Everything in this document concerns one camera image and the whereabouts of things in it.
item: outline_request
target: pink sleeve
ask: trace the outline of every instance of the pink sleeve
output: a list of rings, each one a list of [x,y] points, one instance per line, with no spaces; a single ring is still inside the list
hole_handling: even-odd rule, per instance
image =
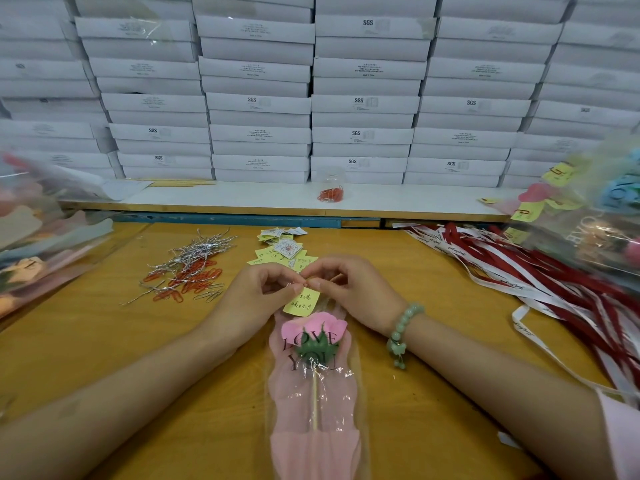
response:
[[[640,478],[640,411],[598,392],[618,480]]]

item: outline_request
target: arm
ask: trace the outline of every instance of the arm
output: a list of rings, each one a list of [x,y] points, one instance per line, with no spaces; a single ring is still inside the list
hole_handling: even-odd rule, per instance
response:
[[[192,332],[0,428],[0,479],[82,478],[228,359],[302,283],[279,264],[245,268]]]
[[[301,273],[364,325],[389,337],[407,302],[373,265],[354,256],[318,259]],[[595,392],[493,350],[418,315],[403,339],[409,350],[496,418],[566,480],[615,478]]]

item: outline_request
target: forearm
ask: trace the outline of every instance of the forearm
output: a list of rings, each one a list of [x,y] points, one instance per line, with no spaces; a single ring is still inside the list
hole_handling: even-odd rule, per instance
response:
[[[493,350],[452,328],[414,317],[411,352],[498,420],[563,479],[612,480],[596,393]]]
[[[0,479],[82,478],[233,354],[198,329],[0,429]]]

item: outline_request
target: green bead bracelet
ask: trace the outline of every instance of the green bead bracelet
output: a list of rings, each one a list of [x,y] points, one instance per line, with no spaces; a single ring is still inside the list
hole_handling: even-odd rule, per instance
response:
[[[402,334],[406,330],[406,326],[409,325],[413,316],[418,313],[423,313],[423,311],[424,307],[422,305],[412,303],[409,308],[404,311],[400,320],[398,320],[398,323],[396,323],[396,330],[391,334],[391,338],[387,342],[387,349],[391,354],[397,357],[394,361],[394,365],[400,369],[406,368],[402,359],[402,355],[406,351],[406,344],[400,343],[400,340],[402,340]]]

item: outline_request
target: person's left hand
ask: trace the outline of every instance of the person's left hand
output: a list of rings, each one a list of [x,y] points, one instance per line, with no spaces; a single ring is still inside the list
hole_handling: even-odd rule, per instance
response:
[[[277,309],[297,297],[304,284],[304,278],[281,264],[247,266],[236,275],[198,331],[206,339],[234,350],[254,336]]]

